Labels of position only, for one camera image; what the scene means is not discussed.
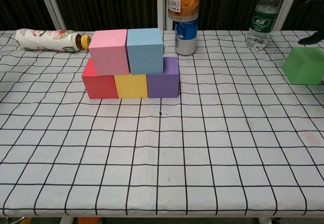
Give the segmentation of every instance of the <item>black curtain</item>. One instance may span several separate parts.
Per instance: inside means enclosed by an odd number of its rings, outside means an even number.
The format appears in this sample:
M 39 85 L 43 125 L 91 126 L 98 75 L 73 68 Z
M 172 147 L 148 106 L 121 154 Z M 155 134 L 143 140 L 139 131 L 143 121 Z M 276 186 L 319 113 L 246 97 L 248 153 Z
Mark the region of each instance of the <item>black curtain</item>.
M 0 30 L 55 29 L 43 0 L 0 0 Z
M 286 18 L 283 30 L 323 30 L 324 0 L 300 6 L 295 0 Z
M 198 29 L 248 30 L 258 0 L 200 0 Z
M 67 29 L 157 27 L 156 0 L 56 0 Z

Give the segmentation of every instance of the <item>purple cube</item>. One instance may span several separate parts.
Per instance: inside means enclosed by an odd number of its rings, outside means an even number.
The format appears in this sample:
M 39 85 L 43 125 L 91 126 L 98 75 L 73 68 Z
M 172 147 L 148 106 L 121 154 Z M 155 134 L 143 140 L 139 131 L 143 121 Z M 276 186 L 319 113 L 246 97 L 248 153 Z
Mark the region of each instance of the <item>purple cube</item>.
M 163 73 L 147 74 L 149 98 L 177 98 L 179 67 L 177 57 L 163 57 Z

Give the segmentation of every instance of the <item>blue cube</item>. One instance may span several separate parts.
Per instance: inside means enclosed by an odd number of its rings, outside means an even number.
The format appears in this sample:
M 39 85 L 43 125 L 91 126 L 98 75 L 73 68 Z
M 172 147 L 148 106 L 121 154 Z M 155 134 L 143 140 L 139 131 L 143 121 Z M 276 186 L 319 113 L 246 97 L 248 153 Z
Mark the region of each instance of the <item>blue cube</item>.
M 163 40 L 159 28 L 129 29 L 127 53 L 132 74 L 163 73 Z

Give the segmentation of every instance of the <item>lying bottle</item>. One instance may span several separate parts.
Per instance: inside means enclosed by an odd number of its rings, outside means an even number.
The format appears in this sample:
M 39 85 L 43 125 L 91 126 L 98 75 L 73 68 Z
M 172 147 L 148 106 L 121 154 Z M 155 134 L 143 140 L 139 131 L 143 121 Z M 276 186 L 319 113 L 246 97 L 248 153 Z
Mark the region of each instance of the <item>lying bottle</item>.
M 89 48 L 91 37 L 73 30 L 44 31 L 23 28 L 17 30 L 16 42 L 24 50 L 77 52 Z

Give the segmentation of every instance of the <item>yellow cube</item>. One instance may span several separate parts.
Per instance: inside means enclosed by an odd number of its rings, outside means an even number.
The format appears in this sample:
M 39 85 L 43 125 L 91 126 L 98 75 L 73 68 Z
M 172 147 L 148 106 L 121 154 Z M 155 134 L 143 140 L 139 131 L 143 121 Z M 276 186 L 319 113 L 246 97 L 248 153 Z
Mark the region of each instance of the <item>yellow cube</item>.
M 146 75 L 114 75 L 118 97 L 147 98 Z

